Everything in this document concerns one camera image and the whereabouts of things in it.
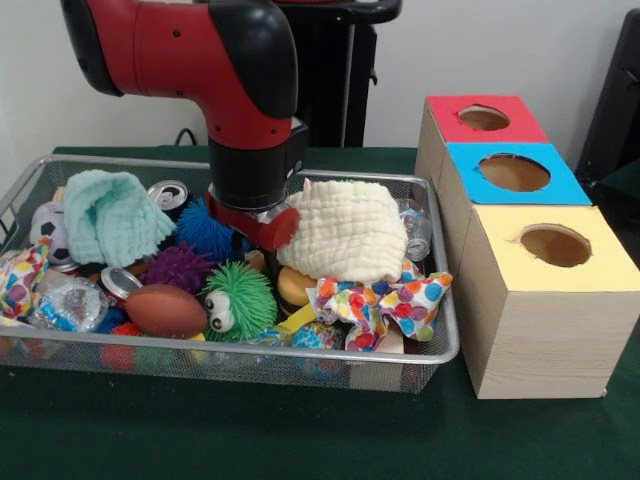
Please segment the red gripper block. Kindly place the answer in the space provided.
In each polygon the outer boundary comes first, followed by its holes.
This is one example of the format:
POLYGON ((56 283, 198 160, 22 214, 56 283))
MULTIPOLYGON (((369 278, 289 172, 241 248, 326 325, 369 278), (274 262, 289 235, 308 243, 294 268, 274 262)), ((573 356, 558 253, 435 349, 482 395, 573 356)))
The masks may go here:
POLYGON ((224 205, 214 197, 212 190, 208 190, 206 207, 216 221, 268 252, 287 245, 300 224, 299 211, 285 202, 265 211, 242 211, 224 205))

